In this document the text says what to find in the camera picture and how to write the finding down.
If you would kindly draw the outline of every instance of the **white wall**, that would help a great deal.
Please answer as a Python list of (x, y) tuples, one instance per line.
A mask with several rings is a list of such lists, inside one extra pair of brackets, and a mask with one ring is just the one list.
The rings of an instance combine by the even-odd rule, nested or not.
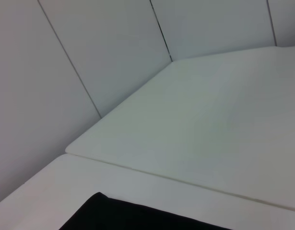
[(278, 46), (295, 46), (295, 0), (269, 0)]
[(0, 0), (0, 201), (99, 117), (36, 0)]
[(41, 0), (104, 116), (170, 63), (148, 0)]
[(173, 60), (273, 46), (266, 0), (152, 0)]

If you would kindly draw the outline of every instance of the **panel seam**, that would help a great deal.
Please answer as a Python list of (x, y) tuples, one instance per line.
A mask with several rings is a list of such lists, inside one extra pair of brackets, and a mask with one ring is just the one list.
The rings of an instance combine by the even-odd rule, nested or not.
[(267, 0), (267, 7), (268, 7), (268, 13), (269, 13), (269, 18), (270, 18), (270, 23), (271, 23), (271, 28), (272, 28), (274, 43), (275, 43), (275, 46), (277, 46), (277, 41), (276, 41), (276, 36), (275, 36), (275, 30), (274, 30), (273, 20), (272, 20), (272, 16), (271, 16), (271, 10), (270, 10), (270, 5), (269, 5), (269, 0)]
[(82, 81), (82, 79), (81, 79), (81, 77), (80, 77), (80, 75), (79, 75), (77, 69), (75, 68), (73, 62), (71, 61), (70, 56), (69, 56), (68, 53), (66, 52), (66, 49), (64, 48), (64, 45), (62, 44), (60, 38), (58, 37), (58, 34), (57, 34), (56, 30), (54, 29), (54, 27), (53, 27), (51, 21), (49, 20), (49, 17), (47, 16), (47, 14), (46, 14), (46, 12), (45, 12), (45, 10), (44, 10), (44, 8), (43, 8), (43, 6), (42, 6), (40, 0), (37, 0), (37, 2), (38, 2), (38, 4), (39, 4), (39, 6), (41, 7), (41, 9), (42, 9), (42, 11), (43, 11), (43, 13), (44, 13), (44, 15), (45, 15), (47, 21), (48, 21), (48, 23), (49, 23), (49, 25), (50, 25), (50, 27), (51, 27), (53, 33), (55, 34), (57, 40), (59, 41), (59, 43), (60, 43), (60, 45), (61, 45), (61, 47), (62, 47), (62, 49), (63, 49), (63, 51), (64, 51), (64, 53), (65, 53), (65, 55), (66, 55), (66, 57), (67, 57), (67, 59), (68, 59), (69, 62), (71, 63), (72, 68), (74, 69), (74, 71), (75, 71), (77, 77), (79, 78), (79, 80), (80, 80), (80, 82), (81, 82), (81, 85), (83, 86), (83, 88), (84, 88), (86, 94), (87, 94), (88, 97), (90, 98), (90, 100), (91, 100), (91, 102), (92, 102), (92, 104), (93, 104), (93, 106), (94, 106), (96, 112), (98, 113), (99, 117), (102, 118), (102, 116), (100, 115), (100, 113), (99, 113), (99, 111), (98, 111), (98, 109), (97, 109), (97, 107), (96, 107), (96, 104), (94, 103), (94, 101), (93, 101), (91, 95), (89, 94), (89, 92), (88, 92), (86, 86), (84, 85), (84, 83), (83, 83), (83, 81)]
[(155, 12), (155, 9), (153, 8), (152, 0), (149, 0), (149, 2), (150, 2), (150, 4), (151, 4), (151, 6), (152, 6), (153, 14), (154, 14), (154, 16), (155, 16), (155, 18), (156, 18), (156, 20), (157, 20), (157, 23), (158, 23), (158, 26), (159, 26), (159, 29), (160, 29), (160, 32), (161, 32), (162, 38), (163, 38), (163, 40), (164, 40), (164, 42), (165, 42), (165, 46), (166, 46), (167, 52), (168, 52), (168, 54), (169, 54), (169, 56), (170, 56), (171, 62), (173, 62), (173, 59), (172, 59), (172, 56), (171, 56), (170, 50), (168, 49), (168, 46), (167, 46), (167, 43), (166, 43), (166, 40), (165, 40), (165, 36), (164, 36), (164, 34), (163, 34), (163, 32), (162, 32), (162, 29), (161, 29), (161, 26), (160, 26), (160, 23), (159, 23), (159, 20), (158, 20), (157, 14), (156, 14), (156, 12)]

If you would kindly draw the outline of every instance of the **black fabric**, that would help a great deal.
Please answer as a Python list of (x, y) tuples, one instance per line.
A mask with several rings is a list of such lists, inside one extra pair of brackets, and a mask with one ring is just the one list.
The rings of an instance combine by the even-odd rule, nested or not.
[(96, 193), (60, 230), (225, 230), (190, 218)]

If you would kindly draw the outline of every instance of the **white tabletop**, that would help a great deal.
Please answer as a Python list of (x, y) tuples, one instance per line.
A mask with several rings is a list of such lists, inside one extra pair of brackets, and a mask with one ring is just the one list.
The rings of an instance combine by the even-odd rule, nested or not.
[(58, 230), (93, 194), (234, 230), (295, 230), (295, 212), (63, 155), (0, 202), (0, 230)]
[(295, 47), (174, 62), (66, 152), (295, 208)]

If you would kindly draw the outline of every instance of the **white table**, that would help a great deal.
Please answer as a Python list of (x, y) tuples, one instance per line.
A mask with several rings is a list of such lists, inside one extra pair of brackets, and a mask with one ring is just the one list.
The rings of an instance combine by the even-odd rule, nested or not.
[(0, 202), (0, 230), (58, 230), (93, 194), (234, 230), (295, 230), (295, 212), (63, 155)]
[(174, 62), (66, 152), (295, 208), (295, 47)]

